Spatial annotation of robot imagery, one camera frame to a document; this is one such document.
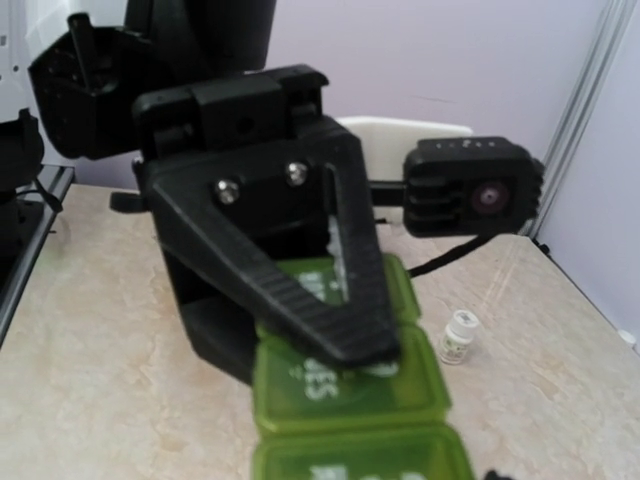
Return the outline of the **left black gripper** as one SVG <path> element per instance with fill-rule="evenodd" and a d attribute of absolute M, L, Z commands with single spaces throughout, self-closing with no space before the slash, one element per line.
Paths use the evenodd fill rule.
<path fill-rule="evenodd" d="M 294 65 L 140 96 L 138 193 L 170 246 L 216 253 L 221 289 L 300 352 L 337 368 L 396 359 L 360 140 L 324 117 L 321 72 Z"/>

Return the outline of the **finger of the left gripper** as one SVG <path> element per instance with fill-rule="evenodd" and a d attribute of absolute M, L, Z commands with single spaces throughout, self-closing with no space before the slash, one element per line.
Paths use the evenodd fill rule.
<path fill-rule="evenodd" d="M 175 303 L 197 356 L 235 380 L 253 383 L 258 338 L 255 319 L 220 287 L 228 276 L 214 251 L 156 241 L 165 262 Z"/>

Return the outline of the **green weekly pill organizer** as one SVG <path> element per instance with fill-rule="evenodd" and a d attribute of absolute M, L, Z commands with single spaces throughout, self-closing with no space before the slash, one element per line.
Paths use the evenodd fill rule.
<path fill-rule="evenodd" d="M 472 479 L 452 401 L 402 261 L 384 258 L 401 357 L 336 370 L 256 327 L 254 479 Z"/>

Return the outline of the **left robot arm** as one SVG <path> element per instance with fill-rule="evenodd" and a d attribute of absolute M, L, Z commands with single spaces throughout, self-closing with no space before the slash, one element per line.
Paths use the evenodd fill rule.
<path fill-rule="evenodd" d="M 323 111 L 327 77 L 265 66 L 272 1 L 129 1 L 66 13 L 29 60 L 40 122 L 69 159 L 133 151 L 197 354 L 252 378 L 264 325 L 337 369 L 401 352 L 360 139 Z"/>

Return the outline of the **white pill bottle rear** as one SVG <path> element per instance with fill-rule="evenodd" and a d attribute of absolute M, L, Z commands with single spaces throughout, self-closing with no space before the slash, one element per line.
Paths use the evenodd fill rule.
<path fill-rule="evenodd" d="M 456 310 L 440 340 L 440 359 L 450 365 L 462 363 L 479 326 L 480 321 L 475 314 L 468 310 Z"/>

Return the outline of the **left aluminium frame post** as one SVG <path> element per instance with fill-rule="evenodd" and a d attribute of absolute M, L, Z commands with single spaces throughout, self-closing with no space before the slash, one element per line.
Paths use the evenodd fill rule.
<path fill-rule="evenodd" d="M 546 171 L 538 216 L 520 231 L 533 242 L 538 241 L 637 6 L 633 0 L 608 1 L 600 15 L 580 73 L 544 156 Z"/>

